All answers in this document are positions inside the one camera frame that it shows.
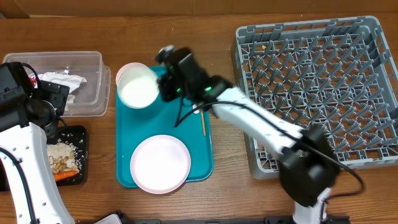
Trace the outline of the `white bowl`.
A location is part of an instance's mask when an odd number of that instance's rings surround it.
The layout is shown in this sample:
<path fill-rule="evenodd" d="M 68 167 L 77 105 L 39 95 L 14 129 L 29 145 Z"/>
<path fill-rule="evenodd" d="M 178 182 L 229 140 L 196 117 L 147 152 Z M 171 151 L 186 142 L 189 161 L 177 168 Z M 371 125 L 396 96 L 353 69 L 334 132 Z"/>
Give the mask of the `white bowl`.
<path fill-rule="evenodd" d="M 150 106 L 158 97 L 157 75 L 148 67 L 134 67 L 123 73 L 118 83 L 122 103 L 133 109 Z"/>

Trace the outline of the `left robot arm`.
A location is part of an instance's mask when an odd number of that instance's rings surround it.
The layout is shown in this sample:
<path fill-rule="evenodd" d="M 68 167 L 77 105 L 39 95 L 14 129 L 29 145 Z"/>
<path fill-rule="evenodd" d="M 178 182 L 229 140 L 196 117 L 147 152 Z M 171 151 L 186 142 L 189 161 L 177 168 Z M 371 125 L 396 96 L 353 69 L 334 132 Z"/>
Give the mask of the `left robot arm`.
<path fill-rule="evenodd" d="M 74 223 L 59 194 L 48 154 L 69 87 L 36 80 L 27 63 L 1 64 L 1 164 L 18 223 Z"/>

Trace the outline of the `red snack wrapper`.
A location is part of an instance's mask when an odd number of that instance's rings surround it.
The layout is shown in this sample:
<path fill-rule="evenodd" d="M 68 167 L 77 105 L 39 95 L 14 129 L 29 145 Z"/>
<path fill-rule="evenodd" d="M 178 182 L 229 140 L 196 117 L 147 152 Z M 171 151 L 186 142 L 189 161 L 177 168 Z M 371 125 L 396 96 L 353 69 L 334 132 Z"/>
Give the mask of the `red snack wrapper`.
<path fill-rule="evenodd" d="M 34 88 L 37 88 L 37 80 L 34 76 L 29 77 L 30 82 Z"/>

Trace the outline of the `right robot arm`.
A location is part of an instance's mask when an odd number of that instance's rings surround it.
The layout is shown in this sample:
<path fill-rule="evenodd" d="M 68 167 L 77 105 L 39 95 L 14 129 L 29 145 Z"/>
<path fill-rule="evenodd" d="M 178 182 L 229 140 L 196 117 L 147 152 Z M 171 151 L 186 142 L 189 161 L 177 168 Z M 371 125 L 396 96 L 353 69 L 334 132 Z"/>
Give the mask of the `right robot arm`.
<path fill-rule="evenodd" d="M 280 184 L 295 202 L 293 223 L 331 221 L 326 204 L 340 168 L 322 128 L 304 129 L 272 114 L 227 79 L 209 76 L 187 47 L 163 47 L 155 60 L 166 68 L 157 80 L 163 101 L 190 100 L 196 110 L 240 128 L 276 159 Z"/>

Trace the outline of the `orange carrot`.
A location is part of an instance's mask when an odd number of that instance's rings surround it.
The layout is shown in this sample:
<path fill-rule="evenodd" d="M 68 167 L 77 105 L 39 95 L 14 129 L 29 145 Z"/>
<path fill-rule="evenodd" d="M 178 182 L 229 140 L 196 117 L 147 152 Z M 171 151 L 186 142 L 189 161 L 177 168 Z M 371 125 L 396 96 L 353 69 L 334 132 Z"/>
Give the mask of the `orange carrot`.
<path fill-rule="evenodd" d="M 66 172 L 59 172 L 59 173 L 54 174 L 53 176 L 55 178 L 55 181 L 58 182 L 58 181 L 61 181 L 63 179 L 67 179 L 69 177 L 73 177 L 73 176 L 75 176 L 77 174 L 78 174 L 77 171 L 71 170 L 71 171 L 66 171 Z"/>

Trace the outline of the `rice and peanut scraps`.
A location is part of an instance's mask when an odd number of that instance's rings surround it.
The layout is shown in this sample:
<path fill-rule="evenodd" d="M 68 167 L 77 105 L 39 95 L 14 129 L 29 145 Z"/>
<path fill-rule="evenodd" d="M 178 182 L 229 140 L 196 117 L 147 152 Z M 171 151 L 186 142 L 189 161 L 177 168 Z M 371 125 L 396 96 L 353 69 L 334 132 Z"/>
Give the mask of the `rice and peanut scraps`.
<path fill-rule="evenodd" d="M 78 157 L 77 147 L 72 143 L 58 140 L 56 144 L 48 144 L 47 155 L 54 174 L 69 171 L 80 172 L 81 159 Z"/>

